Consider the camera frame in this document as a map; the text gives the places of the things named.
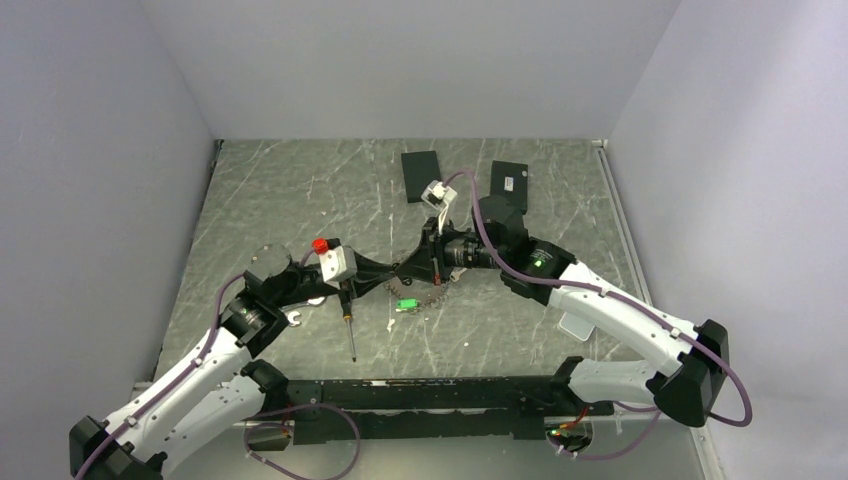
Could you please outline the numbered metal key ring disc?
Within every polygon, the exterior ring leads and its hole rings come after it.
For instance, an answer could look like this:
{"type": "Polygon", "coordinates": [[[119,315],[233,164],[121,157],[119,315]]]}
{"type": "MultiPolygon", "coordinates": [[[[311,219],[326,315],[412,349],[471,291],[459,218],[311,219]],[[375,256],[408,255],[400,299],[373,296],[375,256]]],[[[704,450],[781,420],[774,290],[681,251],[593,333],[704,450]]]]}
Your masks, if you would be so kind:
{"type": "Polygon", "coordinates": [[[402,284],[398,278],[389,280],[385,287],[395,298],[395,304],[400,299],[417,299],[420,302],[420,306],[414,311],[437,305],[444,299],[448,290],[448,285],[445,283],[434,285],[413,281],[411,284],[402,284]]]}

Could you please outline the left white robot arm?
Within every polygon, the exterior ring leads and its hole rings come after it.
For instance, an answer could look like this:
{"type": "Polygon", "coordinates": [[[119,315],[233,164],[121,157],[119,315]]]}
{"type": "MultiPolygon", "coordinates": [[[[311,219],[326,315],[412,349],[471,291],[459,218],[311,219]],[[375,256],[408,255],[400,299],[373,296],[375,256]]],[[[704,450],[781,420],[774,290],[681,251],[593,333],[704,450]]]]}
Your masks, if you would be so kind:
{"type": "Polygon", "coordinates": [[[291,307],[351,302],[395,275],[336,239],[315,240],[311,253],[316,263],[295,261],[282,245],[257,250],[218,290],[211,326],[181,360],[105,419],[72,427],[72,477],[162,479],[232,424],[279,417],[291,404],[289,380],[259,356],[292,326],[291,307]]]}

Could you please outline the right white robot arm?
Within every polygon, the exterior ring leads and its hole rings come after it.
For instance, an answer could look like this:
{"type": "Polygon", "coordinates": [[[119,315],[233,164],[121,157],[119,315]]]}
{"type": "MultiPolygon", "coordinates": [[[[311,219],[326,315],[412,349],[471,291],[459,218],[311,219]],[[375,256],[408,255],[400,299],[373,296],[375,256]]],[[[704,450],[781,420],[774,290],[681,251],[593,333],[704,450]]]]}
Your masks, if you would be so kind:
{"type": "Polygon", "coordinates": [[[397,268],[402,278],[432,284],[456,269],[493,269],[514,294],[555,307],[614,336],[638,361],[602,362],[571,357],[551,388],[557,411],[574,415],[588,403],[653,405],[690,427],[718,419],[713,407],[730,367],[729,334],[714,320],[696,325],[664,313],[602,279],[565,249],[529,235],[523,215],[505,198],[486,196],[472,208],[474,227],[455,229],[455,193],[436,186],[421,200],[437,211],[422,229],[419,247],[397,268]]]}

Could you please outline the black yellow screwdriver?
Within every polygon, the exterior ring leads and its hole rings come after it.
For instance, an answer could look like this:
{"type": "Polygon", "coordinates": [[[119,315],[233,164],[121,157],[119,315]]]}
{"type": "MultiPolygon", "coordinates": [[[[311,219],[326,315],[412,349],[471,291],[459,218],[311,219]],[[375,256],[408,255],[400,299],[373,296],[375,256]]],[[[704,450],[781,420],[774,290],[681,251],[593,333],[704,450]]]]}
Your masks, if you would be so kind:
{"type": "Polygon", "coordinates": [[[356,363],[357,362],[357,353],[355,347],[354,340],[354,332],[353,332],[353,312],[352,312],[352,296],[349,290],[342,290],[339,293],[339,301],[342,309],[343,321],[346,325],[346,331],[348,336],[348,343],[350,349],[351,360],[356,363]]]}

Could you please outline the green key tag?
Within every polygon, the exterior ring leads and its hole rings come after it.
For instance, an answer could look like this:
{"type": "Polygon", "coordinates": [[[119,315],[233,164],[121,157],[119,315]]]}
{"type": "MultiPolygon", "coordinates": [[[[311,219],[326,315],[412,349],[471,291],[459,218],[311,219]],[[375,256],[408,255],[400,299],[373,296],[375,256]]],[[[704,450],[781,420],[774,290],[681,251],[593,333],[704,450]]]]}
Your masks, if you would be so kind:
{"type": "Polygon", "coordinates": [[[420,302],[414,298],[400,299],[395,304],[396,312],[414,311],[418,309],[420,302]]]}

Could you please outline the upper silver wrench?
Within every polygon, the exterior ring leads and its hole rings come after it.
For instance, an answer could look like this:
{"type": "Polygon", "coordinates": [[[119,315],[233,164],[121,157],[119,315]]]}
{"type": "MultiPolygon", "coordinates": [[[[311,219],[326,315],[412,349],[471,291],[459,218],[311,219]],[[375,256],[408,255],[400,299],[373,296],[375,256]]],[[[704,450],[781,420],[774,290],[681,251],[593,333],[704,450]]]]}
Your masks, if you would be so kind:
{"type": "Polygon", "coordinates": [[[325,303],[325,301],[326,301],[326,297],[321,296],[321,297],[308,299],[308,300],[303,301],[303,302],[298,302],[298,303],[286,305],[286,306],[280,307],[279,310],[282,311],[282,312],[287,312],[287,311],[291,311],[291,310],[297,310],[297,309],[300,309],[300,308],[318,307],[318,306],[323,305],[325,303]]]}

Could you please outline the silver wrench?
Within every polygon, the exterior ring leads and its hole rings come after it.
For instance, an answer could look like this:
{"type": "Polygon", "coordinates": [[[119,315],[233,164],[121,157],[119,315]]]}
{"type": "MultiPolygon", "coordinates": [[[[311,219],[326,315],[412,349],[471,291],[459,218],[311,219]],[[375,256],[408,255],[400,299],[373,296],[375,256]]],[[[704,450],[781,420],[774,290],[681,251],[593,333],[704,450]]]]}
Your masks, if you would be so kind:
{"type": "Polygon", "coordinates": [[[282,312],[287,312],[287,311],[291,311],[291,310],[297,310],[297,309],[300,309],[300,308],[318,307],[318,306],[323,305],[325,303],[325,301],[326,301],[326,297],[321,296],[321,297],[308,299],[308,300],[303,301],[303,302],[298,302],[298,303],[286,305],[286,306],[280,307],[279,310],[282,311],[282,312]]]}
{"type": "Polygon", "coordinates": [[[301,313],[299,311],[293,310],[285,313],[288,324],[291,328],[298,328],[302,325],[300,320],[301,313]]]}

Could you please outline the lower silver wrench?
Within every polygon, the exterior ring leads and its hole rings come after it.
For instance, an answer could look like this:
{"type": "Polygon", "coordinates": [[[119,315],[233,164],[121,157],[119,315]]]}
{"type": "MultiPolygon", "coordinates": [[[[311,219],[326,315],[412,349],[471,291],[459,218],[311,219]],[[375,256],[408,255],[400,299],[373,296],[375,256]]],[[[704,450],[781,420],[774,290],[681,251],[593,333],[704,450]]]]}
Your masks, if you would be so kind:
{"type": "Polygon", "coordinates": [[[301,313],[299,311],[293,310],[285,313],[288,324],[291,328],[298,328],[302,325],[300,320],[301,313]]]}

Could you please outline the plain black box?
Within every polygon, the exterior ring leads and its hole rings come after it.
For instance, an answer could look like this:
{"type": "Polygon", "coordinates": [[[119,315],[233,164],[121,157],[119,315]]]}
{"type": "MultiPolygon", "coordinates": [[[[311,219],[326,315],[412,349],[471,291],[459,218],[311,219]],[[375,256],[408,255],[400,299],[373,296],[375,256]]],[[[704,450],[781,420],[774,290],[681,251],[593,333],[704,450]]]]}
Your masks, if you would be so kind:
{"type": "Polygon", "coordinates": [[[421,203],[421,195],[428,185],[442,180],[437,152],[434,150],[402,153],[401,166],[409,204],[421,203]]]}

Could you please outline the black box with label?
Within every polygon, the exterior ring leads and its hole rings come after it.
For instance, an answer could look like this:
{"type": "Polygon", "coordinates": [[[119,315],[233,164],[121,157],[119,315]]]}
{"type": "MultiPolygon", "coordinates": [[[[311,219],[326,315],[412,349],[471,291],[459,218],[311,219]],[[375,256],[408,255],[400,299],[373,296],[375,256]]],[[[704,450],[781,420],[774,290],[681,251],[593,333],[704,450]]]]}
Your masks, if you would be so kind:
{"type": "Polygon", "coordinates": [[[529,206],[529,166],[521,163],[493,161],[489,192],[491,195],[507,199],[522,214],[526,214],[529,206]]]}

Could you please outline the clear plastic card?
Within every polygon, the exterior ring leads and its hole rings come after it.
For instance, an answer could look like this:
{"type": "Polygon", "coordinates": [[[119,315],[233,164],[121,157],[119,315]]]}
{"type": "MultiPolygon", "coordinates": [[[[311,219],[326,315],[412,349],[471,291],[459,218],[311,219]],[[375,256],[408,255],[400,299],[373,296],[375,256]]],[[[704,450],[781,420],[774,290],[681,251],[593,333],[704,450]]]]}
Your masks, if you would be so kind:
{"type": "Polygon", "coordinates": [[[580,342],[588,341],[595,330],[592,323],[571,313],[564,313],[561,316],[557,328],[580,342]]]}

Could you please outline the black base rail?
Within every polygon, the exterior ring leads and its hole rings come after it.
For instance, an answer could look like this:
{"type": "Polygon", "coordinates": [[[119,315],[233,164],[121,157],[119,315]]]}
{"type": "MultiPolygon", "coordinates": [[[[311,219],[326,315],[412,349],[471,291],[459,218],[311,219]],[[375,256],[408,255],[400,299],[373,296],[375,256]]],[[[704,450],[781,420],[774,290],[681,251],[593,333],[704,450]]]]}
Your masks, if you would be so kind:
{"type": "Polygon", "coordinates": [[[262,420],[290,421],[297,445],[331,440],[509,436],[542,440],[557,421],[587,426],[611,402],[584,404],[547,376],[291,380],[262,420]]]}

